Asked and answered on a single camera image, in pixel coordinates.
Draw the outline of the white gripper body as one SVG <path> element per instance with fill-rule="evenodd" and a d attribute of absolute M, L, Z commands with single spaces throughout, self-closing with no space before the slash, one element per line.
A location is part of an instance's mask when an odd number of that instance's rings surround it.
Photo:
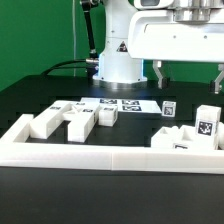
<path fill-rule="evenodd" d="M 131 19 L 128 51 L 133 58 L 224 63 L 224 9 L 208 22 L 175 22 L 171 10 L 139 11 Z"/>

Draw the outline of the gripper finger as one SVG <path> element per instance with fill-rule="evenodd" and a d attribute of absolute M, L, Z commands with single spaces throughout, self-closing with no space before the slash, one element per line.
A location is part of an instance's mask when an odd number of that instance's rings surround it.
<path fill-rule="evenodd" d="M 222 90 L 221 82 L 224 80 L 224 64 L 218 65 L 219 75 L 215 80 L 210 82 L 210 91 L 212 93 L 218 94 Z"/>
<path fill-rule="evenodd" d="M 159 60 L 154 60 L 152 67 L 158 78 L 158 88 L 167 88 L 169 85 L 170 78 L 165 75 L 165 72 L 163 70 L 163 63 Z"/>

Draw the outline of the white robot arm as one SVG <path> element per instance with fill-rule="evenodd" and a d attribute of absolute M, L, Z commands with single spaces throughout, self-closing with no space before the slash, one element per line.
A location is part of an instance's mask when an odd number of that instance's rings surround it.
<path fill-rule="evenodd" d="M 210 88 L 217 93 L 224 80 L 224 0 L 103 0 L 106 40 L 99 55 L 96 85 L 109 88 L 143 86 L 143 62 L 151 60 L 158 87 L 168 78 L 164 61 L 210 62 L 220 74 Z"/>

